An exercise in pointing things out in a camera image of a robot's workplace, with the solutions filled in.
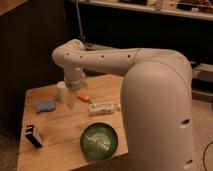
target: shelf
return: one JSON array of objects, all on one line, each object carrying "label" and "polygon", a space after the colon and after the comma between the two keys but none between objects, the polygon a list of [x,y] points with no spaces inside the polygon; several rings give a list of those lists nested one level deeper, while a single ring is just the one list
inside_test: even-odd
[{"label": "shelf", "polygon": [[151,7],[151,6],[149,7],[144,5],[129,4],[129,3],[122,3],[122,2],[107,2],[107,1],[97,1],[97,0],[91,0],[91,1],[79,0],[78,2],[79,4],[95,5],[95,6],[102,6],[102,7],[123,9],[123,10],[149,12],[149,13],[155,13],[155,14],[163,14],[163,15],[171,15],[171,16],[213,21],[212,14],[199,13],[199,12],[187,12],[187,11],[181,11],[181,10],[173,11],[168,9],[156,10],[154,7]]}]

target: dark background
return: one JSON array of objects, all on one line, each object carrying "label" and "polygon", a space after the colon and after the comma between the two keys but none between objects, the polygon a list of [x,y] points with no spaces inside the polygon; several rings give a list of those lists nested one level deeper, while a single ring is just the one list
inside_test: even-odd
[{"label": "dark background", "polygon": [[[54,48],[79,37],[74,4],[30,0],[0,16],[0,124],[18,137],[25,91],[56,83],[63,73]],[[170,48],[213,64],[213,22],[80,5],[86,41],[118,48]]]}]

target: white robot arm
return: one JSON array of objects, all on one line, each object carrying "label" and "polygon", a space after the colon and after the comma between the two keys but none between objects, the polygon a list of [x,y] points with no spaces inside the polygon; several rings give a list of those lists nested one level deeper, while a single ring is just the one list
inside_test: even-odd
[{"label": "white robot arm", "polygon": [[81,68],[124,76],[121,108],[132,170],[195,171],[191,122],[192,71],[179,52],[161,49],[85,51],[71,40],[53,51],[71,90]]}]

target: wooden table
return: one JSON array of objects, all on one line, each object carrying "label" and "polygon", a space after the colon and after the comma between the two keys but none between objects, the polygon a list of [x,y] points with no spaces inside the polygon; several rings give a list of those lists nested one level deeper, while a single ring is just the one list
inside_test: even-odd
[{"label": "wooden table", "polygon": [[27,2],[27,0],[0,0],[0,16]]},{"label": "wooden table", "polygon": [[[122,78],[103,75],[87,79],[87,93],[92,102],[120,102]],[[42,101],[56,101],[56,110],[36,114],[35,106]],[[57,101],[56,85],[35,88],[26,92],[20,140],[18,171],[67,171],[92,164],[80,148],[80,136],[92,123],[110,124],[117,132],[119,143],[112,157],[127,154],[126,137],[120,111],[111,115],[89,116],[88,104],[76,99],[73,109]],[[25,138],[26,125],[34,124],[43,136],[43,147],[34,148]]]}]

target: floor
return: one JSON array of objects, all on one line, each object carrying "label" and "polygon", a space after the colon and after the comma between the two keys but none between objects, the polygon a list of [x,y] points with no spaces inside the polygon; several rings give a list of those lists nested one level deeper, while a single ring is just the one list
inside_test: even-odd
[{"label": "floor", "polygon": [[[193,100],[192,106],[197,171],[205,171],[203,167],[203,152],[207,145],[213,141],[212,106],[210,103],[198,100]],[[18,141],[0,126],[1,171],[16,170],[18,146]],[[128,167],[125,166],[127,157],[127,155],[124,155],[87,168],[78,169],[78,171],[128,171]],[[206,151],[205,165],[208,171],[213,170],[213,144]]]}]

